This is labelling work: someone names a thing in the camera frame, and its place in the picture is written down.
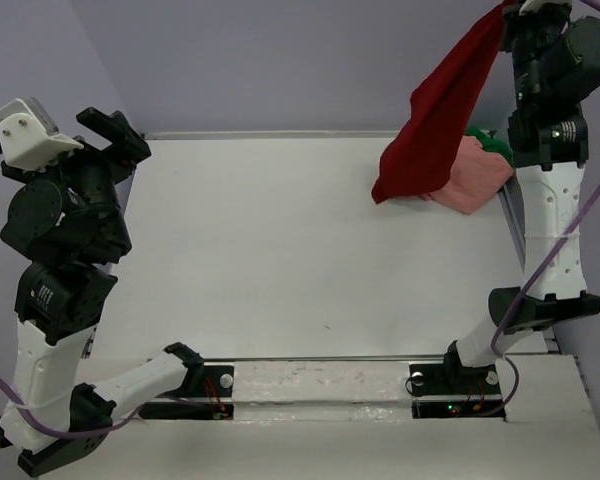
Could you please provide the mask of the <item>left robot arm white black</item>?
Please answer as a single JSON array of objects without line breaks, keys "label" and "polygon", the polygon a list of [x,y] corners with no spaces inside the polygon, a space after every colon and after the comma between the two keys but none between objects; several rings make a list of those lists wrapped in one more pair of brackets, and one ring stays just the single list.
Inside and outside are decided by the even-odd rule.
[{"label": "left robot arm white black", "polygon": [[105,148],[62,134],[32,98],[0,109],[1,171],[17,181],[1,240],[29,261],[16,292],[18,351],[0,447],[37,478],[93,453],[148,402],[201,383],[203,358],[182,343],[95,384],[78,383],[83,351],[132,248],[116,188],[151,150],[120,112],[87,108],[79,124]]}]

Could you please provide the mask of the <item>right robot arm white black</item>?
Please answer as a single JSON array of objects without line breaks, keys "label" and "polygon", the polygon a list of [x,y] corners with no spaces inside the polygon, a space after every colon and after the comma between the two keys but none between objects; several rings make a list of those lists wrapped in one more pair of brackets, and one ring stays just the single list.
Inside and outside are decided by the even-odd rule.
[{"label": "right robot arm white black", "polygon": [[581,103],[600,87],[600,19],[571,17],[568,1],[518,1],[504,11],[502,50],[512,57],[516,108],[508,140],[524,208],[524,279],[498,288],[488,316],[453,342],[442,384],[462,392],[486,379],[496,359],[534,331],[600,313],[584,278],[580,199],[589,159]]}]

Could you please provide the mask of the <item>dark red t shirt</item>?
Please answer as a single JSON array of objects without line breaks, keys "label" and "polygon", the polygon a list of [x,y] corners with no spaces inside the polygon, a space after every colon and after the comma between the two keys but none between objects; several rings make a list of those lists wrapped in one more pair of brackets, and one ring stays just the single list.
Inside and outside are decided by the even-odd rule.
[{"label": "dark red t shirt", "polygon": [[484,88],[504,33],[502,1],[456,43],[412,92],[411,115],[379,160],[371,189],[377,204],[429,194],[443,188]]}]

